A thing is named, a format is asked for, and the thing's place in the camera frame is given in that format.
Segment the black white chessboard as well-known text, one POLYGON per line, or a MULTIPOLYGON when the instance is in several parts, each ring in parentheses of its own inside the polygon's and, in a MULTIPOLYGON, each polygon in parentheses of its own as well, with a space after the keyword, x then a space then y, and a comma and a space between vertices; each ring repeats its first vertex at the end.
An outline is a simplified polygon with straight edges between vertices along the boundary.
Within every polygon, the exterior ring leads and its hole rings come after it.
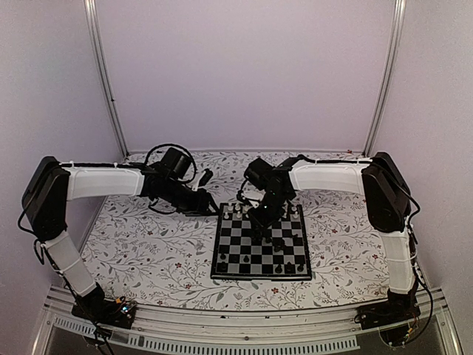
POLYGON ((300 205, 292 205, 281 220, 253 236, 247 208, 237 203, 222 203, 217 220, 210 278, 213 280, 310 281, 312 271, 304 215, 300 205), (226 253, 226 260, 220 254, 226 253), (242 257, 249 256, 244 263, 242 257), (295 274, 285 273, 285 264, 295 265, 295 274), (227 263, 228 272, 218 273, 217 264, 227 263), (297 267, 304 263, 304 271, 297 267), (275 268, 281 264, 283 272, 275 268))

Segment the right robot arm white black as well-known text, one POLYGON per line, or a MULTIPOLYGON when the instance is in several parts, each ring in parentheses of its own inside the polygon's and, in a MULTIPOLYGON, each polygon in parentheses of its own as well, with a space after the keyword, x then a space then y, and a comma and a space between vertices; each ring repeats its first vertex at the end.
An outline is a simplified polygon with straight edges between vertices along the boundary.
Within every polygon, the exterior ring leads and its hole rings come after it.
POLYGON ((261 192, 250 210, 257 231, 302 203, 317 300, 387 295, 387 322, 409 313, 418 287, 411 220, 420 208, 387 153, 363 160, 298 155, 277 166, 258 158, 244 178, 261 192))

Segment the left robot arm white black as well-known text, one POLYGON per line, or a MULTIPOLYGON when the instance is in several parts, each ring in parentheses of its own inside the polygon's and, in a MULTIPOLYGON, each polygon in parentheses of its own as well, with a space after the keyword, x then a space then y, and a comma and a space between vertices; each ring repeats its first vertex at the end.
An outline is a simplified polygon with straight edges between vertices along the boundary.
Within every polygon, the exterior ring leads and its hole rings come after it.
POLYGON ((21 199, 18 227, 33 235, 72 292, 83 297, 82 310, 94 321, 105 320, 109 304, 82 260, 69 235, 68 219, 74 208, 87 202, 100 203, 108 197, 147 198, 149 208, 157 201, 168 203, 176 213, 189 217, 212 216, 218 207, 203 188, 211 173, 205 171, 195 187, 182 179, 179 164, 62 163, 53 156, 39 163, 21 199))

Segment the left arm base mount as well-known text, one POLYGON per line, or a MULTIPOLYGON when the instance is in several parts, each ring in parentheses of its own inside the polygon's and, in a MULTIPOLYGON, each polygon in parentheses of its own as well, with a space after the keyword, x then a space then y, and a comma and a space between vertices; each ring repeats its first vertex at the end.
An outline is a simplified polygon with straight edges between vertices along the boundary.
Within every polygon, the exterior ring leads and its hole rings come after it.
POLYGON ((91 322, 131 329, 135 320, 137 303, 120 297, 107 300, 102 296, 79 297, 72 308, 72 315, 91 322))

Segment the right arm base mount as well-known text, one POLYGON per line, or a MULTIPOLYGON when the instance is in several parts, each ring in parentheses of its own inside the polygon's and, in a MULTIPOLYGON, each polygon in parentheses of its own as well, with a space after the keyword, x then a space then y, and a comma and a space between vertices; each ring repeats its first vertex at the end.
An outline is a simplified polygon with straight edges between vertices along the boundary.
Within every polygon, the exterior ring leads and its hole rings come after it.
POLYGON ((362 330, 377 328, 381 340, 394 348, 408 343, 420 315, 416 303, 405 308, 401 302, 383 301, 358 307, 353 321, 362 330))

